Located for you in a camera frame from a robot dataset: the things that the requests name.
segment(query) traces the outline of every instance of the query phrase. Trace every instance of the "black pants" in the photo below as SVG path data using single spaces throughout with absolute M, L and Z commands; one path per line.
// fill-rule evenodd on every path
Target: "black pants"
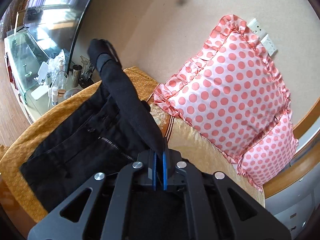
M 101 55 L 102 84 L 61 123 L 20 167 L 51 211 L 96 172 L 112 174 L 138 153 L 163 151 L 162 134 L 128 76 Z
M 102 86 L 35 150 L 20 171 L 47 211 L 97 172 L 112 174 L 149 147 Z

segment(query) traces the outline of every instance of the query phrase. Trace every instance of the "metal cup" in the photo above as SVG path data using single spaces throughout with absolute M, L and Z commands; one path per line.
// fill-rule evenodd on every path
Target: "metal cup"
M 72 71 L 72 87 L 77 87 L 79 85 L 79 80 L 81 76 L 81 65 L 73 65 L 73 71 Z

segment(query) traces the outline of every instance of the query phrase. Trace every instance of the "metal screw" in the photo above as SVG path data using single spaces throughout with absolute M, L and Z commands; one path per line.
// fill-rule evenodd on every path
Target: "metal screw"
M 183 168 L 185 168 L 186 166 L 187 166 L 186 162 L 177 162 L 177 167 L 178 167 L 178 168 L 183 169 Z
M 102 180 L 102 179 L 104 179 L 104 177 L 105 177 L 104 173 L 98 172 L 95 174 L 94 179 L 95 180 Z
M 134 162 L 132 163 L 132 167 L 135 169 L 140 169 L 143 166 L 142 162 Z
M 216 179 L 224 179 L 225 177 L 224 173 L 221 171 L 216 172 L 214 176 L 216 177 Z

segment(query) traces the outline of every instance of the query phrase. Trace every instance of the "light switch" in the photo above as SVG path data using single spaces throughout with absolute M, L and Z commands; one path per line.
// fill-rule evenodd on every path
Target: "light switch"
M 269 34 L 267 34 L 262 40 L 262 45 L 268 51 L 269 56 L 272 56 L 278 49 L 274 45 L 273 41 L 270 39 Z

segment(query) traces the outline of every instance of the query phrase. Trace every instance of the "plastic bag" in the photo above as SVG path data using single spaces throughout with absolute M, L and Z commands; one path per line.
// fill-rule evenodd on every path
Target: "plastic bag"
M 66 71 L 65 66 L 66 57 L 63 50 L 61 50 L 59 55 L 57 55 L 55 58 L 49 58 L 48 72 L 50 73 L 51 79 L 54 80 L 60 70 Z

